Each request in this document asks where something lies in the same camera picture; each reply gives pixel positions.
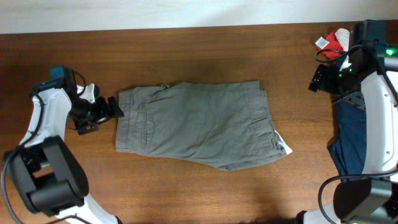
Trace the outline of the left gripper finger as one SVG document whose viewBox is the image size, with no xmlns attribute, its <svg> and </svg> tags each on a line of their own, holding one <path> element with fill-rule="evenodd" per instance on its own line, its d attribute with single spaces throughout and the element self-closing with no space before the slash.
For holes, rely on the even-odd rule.
<svg viewBox="0 0 398 224">
<path fill-rule="evenodd" d="M 74 119 L 73 123 L 79 135 L 89 134 L 99 130 L 97 124 L 87 119 Z"/>
<path fill-rule="evenodd" d="M 121 118 L 124 117 L 124 113 L 122 109 L 119 107 L 118 102 L 116 101 L 114 96 L 110 96 L 108 98 L 108 107 L 109 107 L 109 118 Z"/>
</svg>

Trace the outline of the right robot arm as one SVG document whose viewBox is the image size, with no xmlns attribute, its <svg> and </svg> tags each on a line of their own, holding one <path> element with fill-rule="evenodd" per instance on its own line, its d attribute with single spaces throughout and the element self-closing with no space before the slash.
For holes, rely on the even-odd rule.
<svg viewBox="0 0 398 224">
<path fill-rule="evenodd" d="M 397 46 L 387 24 L 355 24 L 347 49 L 319 63 L 308 88 L 336 97 L 339 136 L 329 152 L 339 174 L 333 200 L 295 222 L 396 223 Z"/>
</svg>

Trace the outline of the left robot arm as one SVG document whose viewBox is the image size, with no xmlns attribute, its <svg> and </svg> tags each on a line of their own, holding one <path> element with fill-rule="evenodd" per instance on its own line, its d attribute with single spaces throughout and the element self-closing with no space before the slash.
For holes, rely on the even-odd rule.
<svg viewBox="0 0 398 224">
<path fill-rule="evenodd" d="M 68 119 L 79 135 L 124 115 L 115 97 L 103 98 L 96 84 L 78 85 L 79 73 L 60 65 L 50 70 L 50 79 L 30 93 L 34 105 L 28 130 L 19 145 L 5 154 L 1 190 L 6 195 L 5 176 L 10 175 L 24 205 L 32 213 L 68 223 L 113 223 L 120 219 L 108 213 L 89 193 L 88 178 L 64 142 Z"/>
</svg>

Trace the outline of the grey shorts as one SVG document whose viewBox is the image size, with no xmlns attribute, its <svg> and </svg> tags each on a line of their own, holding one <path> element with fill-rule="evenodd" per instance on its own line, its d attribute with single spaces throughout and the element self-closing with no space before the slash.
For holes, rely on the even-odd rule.
<svg viewBox="0 0 398 224">
<path fill-rule="evenodd" d="M 119 95 L 116 150 L 233 172 L 291 153 L 258 81 L 137 87 Z"/>
</svg>

